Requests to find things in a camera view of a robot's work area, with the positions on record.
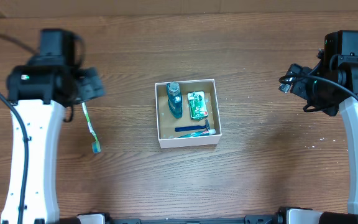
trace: wooden tabletop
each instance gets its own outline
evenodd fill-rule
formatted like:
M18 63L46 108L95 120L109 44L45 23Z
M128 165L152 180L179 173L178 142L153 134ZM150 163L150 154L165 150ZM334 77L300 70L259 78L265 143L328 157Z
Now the wooden tabletop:
M80 106L63 124L57 161L61 217L213 218L281 205L346 212L349 163L340 116L302 111L278 91L292 63L313 67L324 36L358 30L358 12L0 19L0 32L38 46L59 27L86 41L106 95L88 103L102 153ZM30 55L0 40L0 90ZM217 146L161 149L154 84L213 78L223 136ZM0 102L0 215L9 185L12 124Z

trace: white box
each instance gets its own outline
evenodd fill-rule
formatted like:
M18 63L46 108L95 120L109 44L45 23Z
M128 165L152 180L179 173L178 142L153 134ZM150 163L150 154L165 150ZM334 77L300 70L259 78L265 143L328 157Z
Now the white box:
M171 111L169 110L167 95L168 83L169 82L155 84L158 141L161 148L217 144L222 136L222 130L221 120L219 117L218 99L216 96L215 80L209 79L177 82L180 85L183 100L183 116L180 119L173 117ZM211 129L216 130L216 134L212 136L200 136L193 138L177 138L185 134L202 130L175 132L176 127L205 125L205 119L193 120L190 118L187 93L194 91L204 91L206 106L208 109L207 119Z

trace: mouthwash bottle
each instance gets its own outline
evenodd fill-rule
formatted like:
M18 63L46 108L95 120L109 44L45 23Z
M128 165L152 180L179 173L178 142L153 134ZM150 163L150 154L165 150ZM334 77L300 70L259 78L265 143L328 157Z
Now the mouthwash bottle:
M177 82L167 84L168 106L172 115L178 119L182 116L182 98L180 87Z

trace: teal toothpaste tube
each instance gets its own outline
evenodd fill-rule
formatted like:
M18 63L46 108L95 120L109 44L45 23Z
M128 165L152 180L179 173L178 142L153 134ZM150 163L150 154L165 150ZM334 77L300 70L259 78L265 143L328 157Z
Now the teal toothpaste tube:
M180 136L177 138L192 138L192 137L200 137L200 136L210 136L216 134L215 129L205 130L205 131L197 131L195 133L186 134L184 136Z

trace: toothpaste cap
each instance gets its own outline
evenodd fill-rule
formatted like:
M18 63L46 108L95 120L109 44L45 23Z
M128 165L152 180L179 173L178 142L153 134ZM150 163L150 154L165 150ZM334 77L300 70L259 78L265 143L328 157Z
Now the toothpaste cap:
M216 134L215 129L210 129L210 130L209 130L209 135L213 135L213 134Z

